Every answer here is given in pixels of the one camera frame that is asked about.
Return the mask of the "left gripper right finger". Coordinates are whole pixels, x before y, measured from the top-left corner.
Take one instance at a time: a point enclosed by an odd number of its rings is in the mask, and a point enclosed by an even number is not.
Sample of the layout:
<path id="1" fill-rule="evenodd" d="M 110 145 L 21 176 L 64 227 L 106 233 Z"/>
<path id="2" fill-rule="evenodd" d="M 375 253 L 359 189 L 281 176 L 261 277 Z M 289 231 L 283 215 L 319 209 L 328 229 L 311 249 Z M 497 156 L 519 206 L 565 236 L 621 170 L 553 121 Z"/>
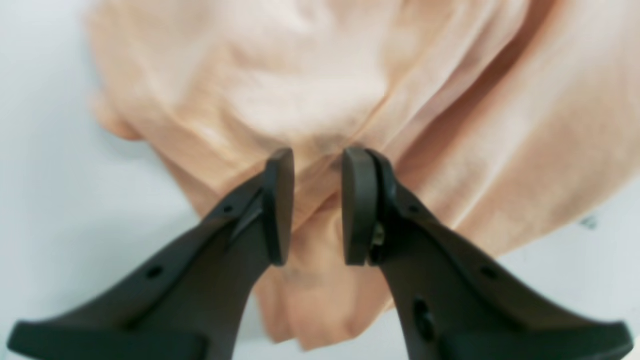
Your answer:
<path id="1" fill-rule="evenodd" d="M 633 350 L 624 322 L 558 306 L 441 223 L 381 153 L 343 151 L 342 223 L 346 264 L 380 269 L 411 360 L 621 360 Z"/>

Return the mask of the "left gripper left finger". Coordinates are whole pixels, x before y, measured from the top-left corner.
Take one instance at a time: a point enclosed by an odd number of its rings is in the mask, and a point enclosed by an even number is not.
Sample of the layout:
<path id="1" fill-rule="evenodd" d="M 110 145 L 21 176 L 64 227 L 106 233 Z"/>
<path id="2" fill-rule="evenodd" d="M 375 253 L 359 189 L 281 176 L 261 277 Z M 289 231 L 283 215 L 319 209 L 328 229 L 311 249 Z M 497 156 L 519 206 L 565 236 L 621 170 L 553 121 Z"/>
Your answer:
<path id="1" fill-rule="evenodd" d="M 93 300 L 19 321 L 7 347 L 35 360 L 230 360 L 254 285 L 290 252 L 294 153 L 282 148 L 196 227 Z"/>

